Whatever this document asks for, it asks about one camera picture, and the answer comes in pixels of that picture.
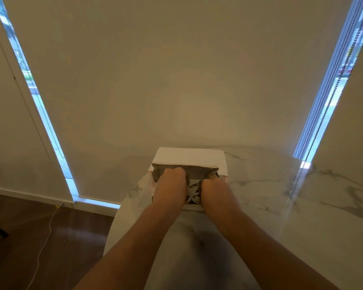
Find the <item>white baseboard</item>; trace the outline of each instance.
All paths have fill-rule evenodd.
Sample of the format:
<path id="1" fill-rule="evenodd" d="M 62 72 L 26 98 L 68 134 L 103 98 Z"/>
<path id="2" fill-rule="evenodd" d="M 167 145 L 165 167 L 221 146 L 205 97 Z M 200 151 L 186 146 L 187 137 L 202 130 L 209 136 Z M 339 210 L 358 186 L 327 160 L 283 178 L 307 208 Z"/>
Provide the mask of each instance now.
<path id="1" fill-rule="evenodd" d="M 29 193 L 24 193 L 21 191 L 15 191 L 15 190 L 7 190 L 0 188 L 0 195 L 15 197 L 15 198 L 21 198 L 24 200 L 32 200 L 32 201 L 38 201 L 41 203 L 48 203 L 50 205 L 64 205 L 68 208 L 73 209 L 79 209 L 81 211 L 88 211 L 90 213 L 96 213 L 96 214 L 103 214 L 106 216 L 112 216 L 114 217 L 117 213 L 116 208 L 110 208 L 100 205 L 95 205 L 86 201 L 68 201 L 68 200 L 61 200 L 57 198 L 49 198 L 46 196 L 41 195 L 32 195 Z"/>

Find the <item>wooden floor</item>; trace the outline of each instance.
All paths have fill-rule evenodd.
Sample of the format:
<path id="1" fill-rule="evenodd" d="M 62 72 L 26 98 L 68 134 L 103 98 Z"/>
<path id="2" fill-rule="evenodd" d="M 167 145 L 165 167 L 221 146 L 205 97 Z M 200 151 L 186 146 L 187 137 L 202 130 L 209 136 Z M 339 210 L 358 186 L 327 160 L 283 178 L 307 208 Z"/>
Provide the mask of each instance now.
<path id="1" fill-rule="evenodd" d="M 56 206 L 0 195 L 0 290 L 25 290 Z M 72 289 L 102 257 L 112 217 L 60 207 L 30 290 Z"/>

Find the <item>person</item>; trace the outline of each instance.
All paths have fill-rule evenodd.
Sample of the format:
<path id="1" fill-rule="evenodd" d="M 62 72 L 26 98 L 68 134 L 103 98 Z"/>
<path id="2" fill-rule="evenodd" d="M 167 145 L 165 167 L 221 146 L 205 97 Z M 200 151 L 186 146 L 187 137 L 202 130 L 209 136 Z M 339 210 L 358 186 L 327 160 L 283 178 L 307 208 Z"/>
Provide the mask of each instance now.
<path id="1" fill-rule="evenodd" d="M 143 289 L 160 244 L 186 196 L 185 171 L 166 169 L 152 203 L 74 290 Z M 262 290 L 338 289 L 243 213 L 222 179 L 210 174 L 202 182 L 201 202 L 208 218 L 234 247 Z"/>

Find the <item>cable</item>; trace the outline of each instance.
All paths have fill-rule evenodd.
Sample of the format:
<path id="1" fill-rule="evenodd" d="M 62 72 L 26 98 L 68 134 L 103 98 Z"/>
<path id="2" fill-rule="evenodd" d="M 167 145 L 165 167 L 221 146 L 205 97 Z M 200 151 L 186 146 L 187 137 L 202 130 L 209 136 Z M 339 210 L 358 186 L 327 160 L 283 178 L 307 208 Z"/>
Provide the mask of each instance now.
<path id="1" fill-rule="evenodd" d="M 46 241 L 44 242 L 44 244 L 43 244 L 42 248 L 40 249 L 40 251 L 39 251 L 39 253 L 38 253 L 38 257 L 36 258 L 36 262 L 37 262 L 36 270 L 35 270 L 35 273 L 34 273 L 34 275 L 33 275 L 32 279 L 31 279 L 31 282 L 30 282 L 30 284 L 28 285 L 28 287 L 27 287 L 27 289 L 26 289 L 26 290 L 28 290 L 28 289 L 29 289 L 29 287 L 31 287 L 31 285 L 32 285 L 32 283 L 33 283 L 33 281 L 34 281 L 34 279 L 35 279 L 36 273 L 38 272 L 38 269 L 39 269 L 39 257 L 40 257 L 40 254 L 42 253 L 43 248 L 46 246 L 46 244 L 47 244 L 47 240 L 50 238 L 50 235 L 51 235 L 51 233 L 52 233 L 52 231 L 53 231 L 53 229 L 51 228 L 51 221 L 53 220 L 53 217 L 54 217 L 55 213 L 58 211 L 58 209 L 59 209 L 61 206 L 62 206 L 62 205 L 57 206 L 56 210 L 54 211 L 53 215 L 51 216 L 50 222 L 48 223 L 48 227 L 50 228 L 50 233 L 48 234 L 48 236 L 47 236 L 47 238 L 46 238 Z"/>

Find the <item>marble tabletop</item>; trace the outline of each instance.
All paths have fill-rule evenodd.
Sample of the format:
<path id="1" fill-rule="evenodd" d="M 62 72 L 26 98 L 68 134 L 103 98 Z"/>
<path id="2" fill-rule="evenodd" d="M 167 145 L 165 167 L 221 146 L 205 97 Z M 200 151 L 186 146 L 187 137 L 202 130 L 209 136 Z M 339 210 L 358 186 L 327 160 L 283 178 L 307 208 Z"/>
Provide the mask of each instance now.
<path id="1" fill-rule="evenodd" d="M 225 152 L 228 182 L 242 210 L 272 237 L 341 289 L 363 289 L 363 185 L 331 170 L 300 168 L 274 151 L 215 147 Z M 146 174 L 128 193 L 105 251 L 151 202 Z M 146 289 L 259 289 L 232 246 L 201 211 L 183 210 L 156 256 Z"/>

